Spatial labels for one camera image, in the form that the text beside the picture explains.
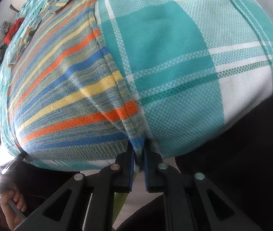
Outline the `multicolour striped knit sweater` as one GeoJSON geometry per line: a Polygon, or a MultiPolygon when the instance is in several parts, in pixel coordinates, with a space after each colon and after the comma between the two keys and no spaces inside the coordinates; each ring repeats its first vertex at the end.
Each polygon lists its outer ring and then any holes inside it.
{"type": "Polygon", "coordinates": [[[95,3],[47,0],[9,62],[9,132],[37,167],[103,167],[132,146],[134,169],[142,169],[145,132],[95,3]]]}

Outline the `teal plaid bedspread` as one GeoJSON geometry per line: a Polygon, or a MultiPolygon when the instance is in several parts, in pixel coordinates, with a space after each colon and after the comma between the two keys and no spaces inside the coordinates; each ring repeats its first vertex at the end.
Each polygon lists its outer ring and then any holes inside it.
{"type": "MultiPolygon", "coordinates": [[[[0,67],[0,149],[17,156],[7,95],[18,42],[47,0],[26,0],[0,67]]],[[[256,0],[96,0],[95,18],[145,132],[186,154],[273,94],[273,23],[256,0]]]]}

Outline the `red garment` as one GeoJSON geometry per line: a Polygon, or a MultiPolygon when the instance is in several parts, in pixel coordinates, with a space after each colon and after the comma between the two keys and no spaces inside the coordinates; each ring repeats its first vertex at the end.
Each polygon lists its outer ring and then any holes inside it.
{"type": "Polygon", "coordinates": [[[7,34],[5,35],[3,42],[7,45],[9,45],[11,43],[11,40],[13,39],[14,35],[16,34],[16,32],[18,31],[18,29],[20,28],[21,24],[24,21],[24,17],[23,18],[19,18],[15,21],[15,23],[13,24],[12,27],[10,27],[9,31],[7,32],[7,34]]]}

